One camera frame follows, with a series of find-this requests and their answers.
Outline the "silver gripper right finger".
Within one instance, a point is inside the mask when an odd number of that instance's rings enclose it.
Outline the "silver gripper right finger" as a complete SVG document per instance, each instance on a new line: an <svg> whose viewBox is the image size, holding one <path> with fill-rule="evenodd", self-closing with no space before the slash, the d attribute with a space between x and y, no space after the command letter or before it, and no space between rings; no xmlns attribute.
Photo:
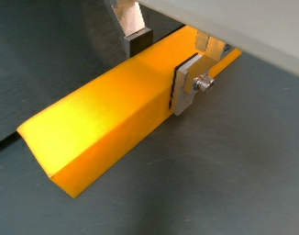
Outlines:
<svg viewBox="0 0 299 235"><path fill-rule="evenodd" d="M224 46L226 43L219 39L202 31L198 32L198 52L173 70L169 109L176 116L191 106L195 94L206 94L212 89L215 79L210 75L210 70L222 58Z"/></svg>

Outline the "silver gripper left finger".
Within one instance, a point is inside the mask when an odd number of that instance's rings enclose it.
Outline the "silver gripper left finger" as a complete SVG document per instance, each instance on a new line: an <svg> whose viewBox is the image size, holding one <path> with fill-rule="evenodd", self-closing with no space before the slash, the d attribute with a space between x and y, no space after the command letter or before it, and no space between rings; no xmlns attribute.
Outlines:
<svg viewBox="0 0 299 235"><path fill-rule="evenodd" d="M136 0L103 0L120 34L128 58L153 44L153 30L145 26L140 4Z"/></svg>

